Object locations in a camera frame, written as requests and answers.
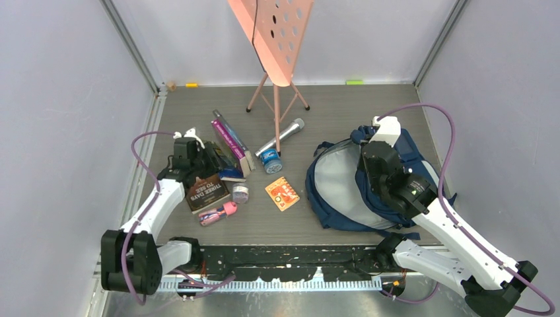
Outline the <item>purple Treehouse book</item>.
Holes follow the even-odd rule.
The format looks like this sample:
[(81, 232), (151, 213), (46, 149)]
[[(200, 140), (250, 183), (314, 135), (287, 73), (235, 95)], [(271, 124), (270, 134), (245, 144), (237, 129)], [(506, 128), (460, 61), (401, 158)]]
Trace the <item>purple Treehouse book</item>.
[(219, 120), (212, 120), (211, 125), (217, 139), (223, 144), (223, 152), (225, 153), (228, 151), (232, 155), (234, 166), (242, 173), (243, 177), (247, 178), (250, 175), (251, 170), (242, 148), (237, 145), (235, 140), (229, 135), (228, 131), (223, 127)]

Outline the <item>navy blue student backpack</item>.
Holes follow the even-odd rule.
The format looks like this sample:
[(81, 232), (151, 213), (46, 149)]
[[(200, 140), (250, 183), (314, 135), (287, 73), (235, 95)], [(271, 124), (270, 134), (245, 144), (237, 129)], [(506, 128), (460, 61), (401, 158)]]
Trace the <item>navy blue student backpack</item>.
[(367, 176), (359, 169), (360, 145), (376, 133), (361, 125), (349, 138), (324, 141), (314, 151), (306, 171), (305, 188), (313, 212), (325, 229), (375, 232), (386, 237), (392, 229), (415, 223), (388, 207), (371, 192)]

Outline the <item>Animal Farm book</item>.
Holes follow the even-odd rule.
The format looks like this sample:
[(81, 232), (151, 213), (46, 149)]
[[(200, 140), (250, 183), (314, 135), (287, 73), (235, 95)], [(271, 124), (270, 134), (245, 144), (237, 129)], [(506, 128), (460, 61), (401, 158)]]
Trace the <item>Animal Farm book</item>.
[(239, 171), (232, 157), (222, 151), (216, 142), (212, 142), (212, 146), (218, 160), (219, 178), (227, 182), (245, 182), (246, 178), (243, 173)]

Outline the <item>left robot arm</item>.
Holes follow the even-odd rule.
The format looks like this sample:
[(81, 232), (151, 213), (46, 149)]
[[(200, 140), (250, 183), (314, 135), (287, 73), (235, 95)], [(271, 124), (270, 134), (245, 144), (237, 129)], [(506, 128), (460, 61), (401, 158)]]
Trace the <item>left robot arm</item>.
[(154, 188), (140, 209), (118, 230), (107, 230), (100, 241), (102, 288), (152, 295), (164, 275), (174, 269), (197, 272), (203, 252), (196, 238), (177, 236), (162, 246), (158, 236), (173, 210), (188, 192), (219, 172), (219, 159), (209, 141), (195, 137), (174, 140), (173, 153), (158, 174), (149, 171)]

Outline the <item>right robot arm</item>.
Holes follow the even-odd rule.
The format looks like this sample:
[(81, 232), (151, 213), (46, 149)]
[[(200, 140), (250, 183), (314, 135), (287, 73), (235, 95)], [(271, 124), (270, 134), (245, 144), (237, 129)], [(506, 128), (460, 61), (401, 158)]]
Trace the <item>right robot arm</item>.
[(418, 271), (456, 291), (479, 316), (506, 316), (516, 308), (538, 269), (493, 247), (462, 222), (437, 187), (422, 174), (406, 170), (395, 148), (372, 141), (361, 148), (361, 166), (372, 194), (399, 216), (429, 231), (456, 256), (426, 250), (396, 232), (376, 247), (378, 265)]

